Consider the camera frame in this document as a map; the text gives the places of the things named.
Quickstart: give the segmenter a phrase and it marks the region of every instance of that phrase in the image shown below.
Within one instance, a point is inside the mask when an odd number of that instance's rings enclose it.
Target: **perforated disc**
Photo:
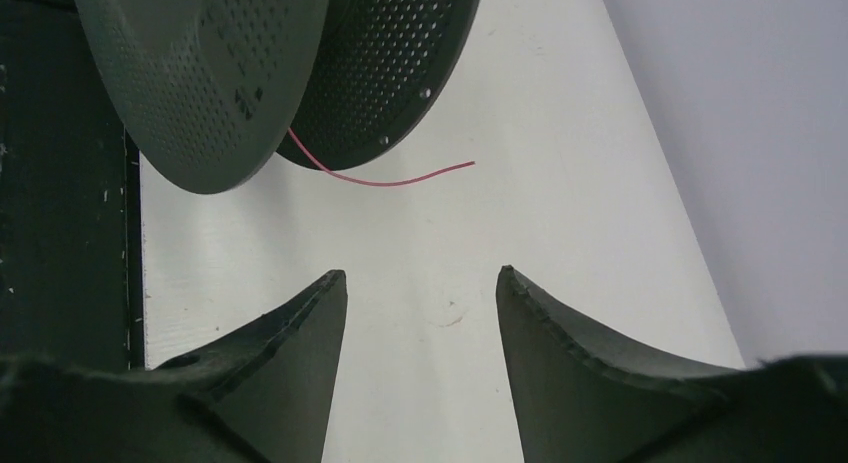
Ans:
[[[421,120],[459,58],[479,0],[334,0],[292,128],[331,169],[388,151]],[[311,162],[290,137],[278,152]]]
[[[75,0],[141,152],[186,190],[252,176],[291,123],[329,0]]]

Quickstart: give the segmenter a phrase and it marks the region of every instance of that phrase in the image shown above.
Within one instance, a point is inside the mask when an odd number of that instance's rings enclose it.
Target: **black plastic part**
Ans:
[[[497,301],[527,463],[848,461],[848,358],[705,365],[621,335],[512,268]]]
[[[123,133],[78,17],[0,0],[0,354],[104,371],[142,362],[127,346],[138,200],[125,195]]]
[[[340,170],[400,142],[447,83],[479,1],[336,0],[292,122],[309,151]],[[288,135],[278,153],[314,168]]]
[[[344,274],[153,371],[0,358],[0,461],[321,461]]]
[[[75,0],[141,152],[196,193],[233,188],[282,141],[329,0]]]

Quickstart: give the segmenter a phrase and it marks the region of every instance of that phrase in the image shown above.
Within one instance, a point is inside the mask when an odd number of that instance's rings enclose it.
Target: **red wire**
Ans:
[[[421,181],[424,181],[424,180],[429,180],[430,178],[433,178],[433,177],[436,177],[436,176],[439,176],[439,175],[443,175],[443,174],[448,173],[450,171],[461,170],[462,168],[468,168],[469,166],[474,166],[476,164],[473,161],[468,161],[468,162],[462,163],[460,165],[454,165],[454,166],[451,166],[451,167],[448,167],[448,168],[441,169],[439,171],[434,171],[430,174],[427,174],[427,175],[424,175],[424,176],[419,176],[418,178],[413,178],[411,180],[380,183],[380,182],[376,182],[376,181],[367,181],[367,180],[360,180],[360,179],[357,179],[357,178],[351,178],[349,176],[345,176],[345,175],[341,175],[339,173],[336,173],[335,171],[327,168],[320,161],[318,161],[318,158],[315,158],[312,155],[312,153],[310,153],[309,150],[306,149],[306,146],[304,146],[303,142],[300,141],[300,138],[297,137],[297,135],[294,133],[294,131],[291,128],[289,128],[289,136],[292,137],[294,142],[300,148],[300,151],[302,151],[303,154],[306,155],[307,158],[309,158],[309,161],[311,161],[321,171],[323,171],[324,173],[327,173],[328,175],[332,176],[333,178],[338,178],[340,180],[344,180],[344,181],[347,181],[347,182],[350,182],[350,183],[356,183],[357,185],[375,186],[375,187],[378,187],[378,188],[390,188],[390,187],[394,187],[394,186],[411,185],[413,183],[418,183],[418,182],[421,182]]]

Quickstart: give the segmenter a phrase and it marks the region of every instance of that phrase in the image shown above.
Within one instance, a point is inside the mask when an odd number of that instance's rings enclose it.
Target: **small mark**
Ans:
[[[450,322],[450,323],[448,323],[447,325],[440,325],[440,326],[441,326],[442,328],[450,328],[451,326],[456,325],[456,324],[458,324],[459,322],[461,322],[463,318],[465,318],[465,315],[462,315],[462,316],[460,316],[459,318],[457,318],[457,319],[455,319],[455,320],[451,321],[451,322]]]

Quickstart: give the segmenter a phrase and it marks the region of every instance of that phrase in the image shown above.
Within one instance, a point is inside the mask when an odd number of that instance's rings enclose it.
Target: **white surface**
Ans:
[[[507,263],[641,341],[741,365],[601,0],[483,0],[424,122],[351,174],[395,180],[470,158],[374,189],[275,157],[213,197],[145,166],[148,365],[342,268],[324,461],[520,462],[494,302]]]
[[[848,352],[848,0],[605,0],[749,364]]]

